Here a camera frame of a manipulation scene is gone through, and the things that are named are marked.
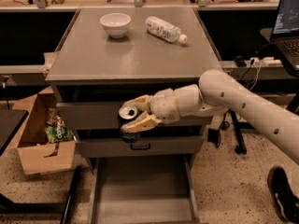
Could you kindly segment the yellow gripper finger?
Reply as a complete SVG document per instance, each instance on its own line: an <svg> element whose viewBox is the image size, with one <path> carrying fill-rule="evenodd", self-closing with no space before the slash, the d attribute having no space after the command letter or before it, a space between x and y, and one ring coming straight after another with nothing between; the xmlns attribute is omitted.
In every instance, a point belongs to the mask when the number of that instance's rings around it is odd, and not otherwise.
<svg viewBox="0 0 299 224"><path fill-rule="evenodd" d="M150 112L150 101L152 96L151 95L142 95L138 96L135 99L129 100L123 104L123 106L127 105L134 105L139 111L144 112Z"/></svg>
<svg viewBox="0 0 299 224"><path fill-rule="evenodd" d="M155 128L161 122L155 115L150 115L148 111L144 111L135 120L123 124L121 130L124 133L141 133Z"/></svg>

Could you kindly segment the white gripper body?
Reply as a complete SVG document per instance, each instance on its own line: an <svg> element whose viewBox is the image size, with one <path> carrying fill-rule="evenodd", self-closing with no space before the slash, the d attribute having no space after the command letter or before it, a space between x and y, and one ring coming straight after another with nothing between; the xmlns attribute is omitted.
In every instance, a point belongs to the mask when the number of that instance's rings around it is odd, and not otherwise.
<svg viewBox="0 0 299 224"><path fill-rule="evenodd" d="M163 124L176 122L180 119L175 93L171 89L158 91L149 102L150 112Z"/></svg>

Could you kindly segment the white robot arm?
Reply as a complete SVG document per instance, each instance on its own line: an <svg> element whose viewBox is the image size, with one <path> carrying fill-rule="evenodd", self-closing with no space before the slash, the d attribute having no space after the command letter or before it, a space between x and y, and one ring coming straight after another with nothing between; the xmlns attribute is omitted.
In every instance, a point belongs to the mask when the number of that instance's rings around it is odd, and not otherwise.
<svg viewBox="0 0 299 224"><path fill-rule="evenodd" d="M139 96L123 105L135 105L140 112L135 120L121 126L126 133L144 132L184 117L208 117L230 109L299 163L299 116L249 91L221 70L205 71L198 84Z"/></svg>

